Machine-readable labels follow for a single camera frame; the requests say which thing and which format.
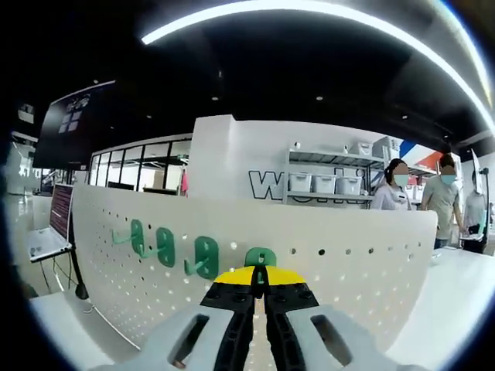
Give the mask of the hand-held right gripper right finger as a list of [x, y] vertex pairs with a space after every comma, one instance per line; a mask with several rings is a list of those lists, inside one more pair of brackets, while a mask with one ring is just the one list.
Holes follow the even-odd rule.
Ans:
[[263, 267], [266, 335], [278, 370], [399, 370], [373, 336], [345, 313], [321, 305], [294, 271]]

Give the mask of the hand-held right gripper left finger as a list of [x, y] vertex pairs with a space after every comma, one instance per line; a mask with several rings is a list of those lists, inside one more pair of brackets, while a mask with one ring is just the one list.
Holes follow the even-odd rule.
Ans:
[[242, 370], [253, 339], [253, 267], [220, 275], [198, 305], [156, 326], [116, 370]]

